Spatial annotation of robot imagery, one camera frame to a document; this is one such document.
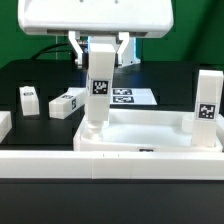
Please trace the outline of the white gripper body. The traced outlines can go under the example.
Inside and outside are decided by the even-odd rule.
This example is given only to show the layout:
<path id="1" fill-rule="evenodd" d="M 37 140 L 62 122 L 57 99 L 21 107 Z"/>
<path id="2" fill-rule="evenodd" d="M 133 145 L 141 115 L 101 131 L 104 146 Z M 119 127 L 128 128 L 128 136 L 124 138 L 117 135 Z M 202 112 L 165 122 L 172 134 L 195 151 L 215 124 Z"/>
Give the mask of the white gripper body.
<path id="1" fill-rule="evenodd" d="M 161 38 L 174 17 L 171 0 L 18 0 L 18 22 L 29 35 Z"/>

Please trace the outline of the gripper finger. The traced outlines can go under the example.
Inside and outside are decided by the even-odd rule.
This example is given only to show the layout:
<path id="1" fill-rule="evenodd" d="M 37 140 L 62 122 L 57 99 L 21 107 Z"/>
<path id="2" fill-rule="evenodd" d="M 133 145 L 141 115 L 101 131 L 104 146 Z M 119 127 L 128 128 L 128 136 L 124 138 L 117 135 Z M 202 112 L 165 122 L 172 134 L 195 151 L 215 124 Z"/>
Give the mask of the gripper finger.
<path id="1" fill-rule="evenodd" d="M 82 41 L 78 31 L 69 31 L 68 40 L 72 46 L 75 59 L 74 62 L 78 68 L 88 67 L 88 42 Z"/>
<path id="2" fill-rule="evenodd" d="M 124 63 L 124 53 L 129 44 L 130 35 L 128 32 L 119 32 L 115 38 L 118 49 L 116 51 L 116 66 L 121 67 Z"/>

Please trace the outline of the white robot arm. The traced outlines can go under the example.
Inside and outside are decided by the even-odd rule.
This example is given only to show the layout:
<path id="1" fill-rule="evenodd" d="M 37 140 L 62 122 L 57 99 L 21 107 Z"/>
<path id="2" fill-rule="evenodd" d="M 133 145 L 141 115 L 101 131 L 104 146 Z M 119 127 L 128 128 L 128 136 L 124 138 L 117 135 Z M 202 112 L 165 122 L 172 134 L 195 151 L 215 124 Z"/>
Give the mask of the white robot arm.
<path id="1" fill-rule="evenodd" d="M 18 22 L 28 35 L 66 35 L 80 67 L 82 37 L 112 44 L 117 65 L 124 67 L 140 61 L 136 40 L 165 36 L 174 17 L 171 0 L 18 0 Z"/>

